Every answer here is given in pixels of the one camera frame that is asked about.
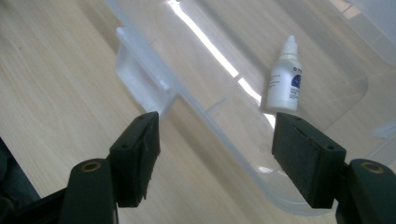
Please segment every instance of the plastic container lid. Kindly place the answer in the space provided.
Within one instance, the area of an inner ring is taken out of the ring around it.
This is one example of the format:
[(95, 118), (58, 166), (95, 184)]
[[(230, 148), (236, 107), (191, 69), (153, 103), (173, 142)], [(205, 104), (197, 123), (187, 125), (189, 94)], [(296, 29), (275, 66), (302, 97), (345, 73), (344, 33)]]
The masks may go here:
[(281, 171), (271, 154), (275, 117), (260, 108), (290, 34), (304, 67), (296, 115), (345, 147), (348, 161), (395, 162), (394, 45), (380, 47), (384, 56), (353, 25), (390, 40), (392, 21), (366, 25), (371, 9), (353, 16), (342, 0), (106, 1), (124, 24), (117, 73), (136, 101), (166, 116), (182, 97), (280, 208), (328, 211), (311, 209)]

